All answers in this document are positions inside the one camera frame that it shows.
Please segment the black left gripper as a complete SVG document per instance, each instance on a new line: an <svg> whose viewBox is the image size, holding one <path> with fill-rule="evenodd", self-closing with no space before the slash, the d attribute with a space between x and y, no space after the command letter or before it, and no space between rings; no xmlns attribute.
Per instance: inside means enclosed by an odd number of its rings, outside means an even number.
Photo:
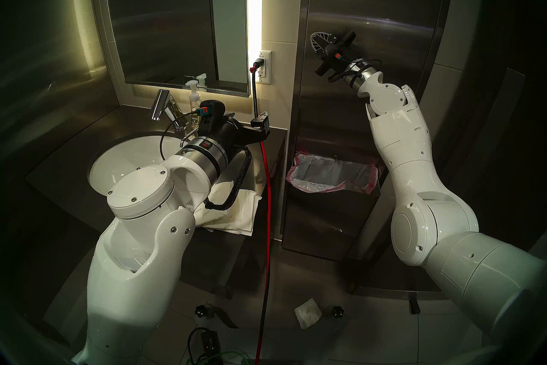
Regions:
<svg viewBox="0 0 547 365"><path fill-rule="evenodd" d="M250 126L258 131L258 138L267 138L270 133L270 121L267 112L258 114L250 121ZM219 144L225 152L239 152L244 143L241 140L243 126L233 117L220 115L202 117L199 124L199 136L210 138Z"/></svg>

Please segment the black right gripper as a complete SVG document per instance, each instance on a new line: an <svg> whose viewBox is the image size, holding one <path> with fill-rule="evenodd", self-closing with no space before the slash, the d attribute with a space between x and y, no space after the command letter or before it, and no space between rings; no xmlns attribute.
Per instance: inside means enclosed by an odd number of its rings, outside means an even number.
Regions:
<svg viewBox="0 0 547 365"><path fill-rule="evenodd" d="M318 76L324 76L327 71L333 70L335 74L341 74L350 64L350 60L344 55L356 38L354 31L349 31L342 37L329 32L314 32L310 35L313 52L322 61L316 69Z"/></svg>

